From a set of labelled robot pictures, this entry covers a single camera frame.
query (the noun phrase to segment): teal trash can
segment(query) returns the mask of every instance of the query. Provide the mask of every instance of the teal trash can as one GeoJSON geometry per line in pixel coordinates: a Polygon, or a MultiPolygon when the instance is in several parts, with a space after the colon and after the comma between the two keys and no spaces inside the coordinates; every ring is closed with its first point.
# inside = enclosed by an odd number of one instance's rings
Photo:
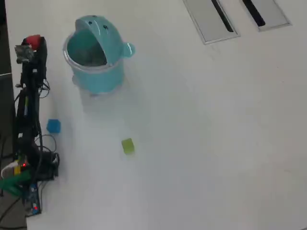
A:
{"type": "Polygon", "coordinates": [[[84,16],[64,44],[64,57],[73,71],[73,82],[92,94],[113,91],[124,78],[123,58],[135,48],[124,43],[116,27],[102,16],[84,16]]]}

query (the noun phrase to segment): trash can lid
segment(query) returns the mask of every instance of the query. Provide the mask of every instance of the trash can lid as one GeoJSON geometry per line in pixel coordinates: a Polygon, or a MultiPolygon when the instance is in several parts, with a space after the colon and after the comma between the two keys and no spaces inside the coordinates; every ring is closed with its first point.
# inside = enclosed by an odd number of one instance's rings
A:
{"type": "Polygon", "coordinates": [[[76,31],[88,29],[103,49],[108,65],[114,65],[124,55],[124,44],[117,28],[105,17],[87,15],[75,22],[76,31]]]}

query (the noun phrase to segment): yellow-green block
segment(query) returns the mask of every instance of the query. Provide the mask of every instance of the yellow-green block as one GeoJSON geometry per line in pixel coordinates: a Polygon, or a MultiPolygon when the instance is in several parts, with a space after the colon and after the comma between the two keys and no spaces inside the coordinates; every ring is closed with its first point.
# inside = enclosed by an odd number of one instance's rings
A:
{"type": "Polygon", "coordinates": [[[121,141],[121,145],[123,146],[124,153],[126,155],[131,155],[134,153],[134,144],[132,142],[132,139],[126,139],[121,141]]]}

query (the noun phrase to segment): white table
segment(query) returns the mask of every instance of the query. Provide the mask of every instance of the white table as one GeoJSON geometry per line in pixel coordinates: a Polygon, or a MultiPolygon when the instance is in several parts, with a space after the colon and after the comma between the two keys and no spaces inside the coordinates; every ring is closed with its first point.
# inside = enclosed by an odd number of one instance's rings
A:
{"type": "Polygon", "coordinates": [[[14,45],[43,35],[52,91],[40,119],[62,122],[59,178],[29,230],[306,227],[307,3],[278,2],[293,26],[258,33],[223,0],[241,37],[204,46],[182,0],[6,0],[13,82],[14,45]],[[87,14],[137,49],[124,85],[92,101],[62,55],[87,14]]]}

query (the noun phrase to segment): floor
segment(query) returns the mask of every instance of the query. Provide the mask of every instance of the floor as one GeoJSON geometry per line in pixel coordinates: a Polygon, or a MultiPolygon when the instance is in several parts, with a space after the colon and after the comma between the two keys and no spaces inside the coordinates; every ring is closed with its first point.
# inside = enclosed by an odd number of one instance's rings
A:
{"type": "MultiPolygon", "coordinates": [[[[4,1],[0,0],[1,13],[3,12],[4,1]]],[[[13,102],[13,85],[12,85],[12,75],[11,63],[10,63],[10,51],[8,46],[8,34],[7,26],[4,23],[5,18],[3,18],[3,13],[0,16],[0,53],[2,56],[0,62],[0,142],[1,145],[6,137],[6,142],[4,146],[3,155],[8,155],[12,153],[12,141],[10,134],[12,132],[12,123],[10,110],[13,102]]],[[[3,160],[2,167],[7,163],[11,162],[11,159],[3,160]]],[[[16,197],[10,194],[3,193],[3,197],[0,197],[0,215],[5,209],[16,199],[16,197]]],[[[19,227],[25,226],[24,218],[24,208],[21,203],[17,203],[13,209],[8,213],[8,215],[0,223],[1,226],[5,227],[19,227]]]]}

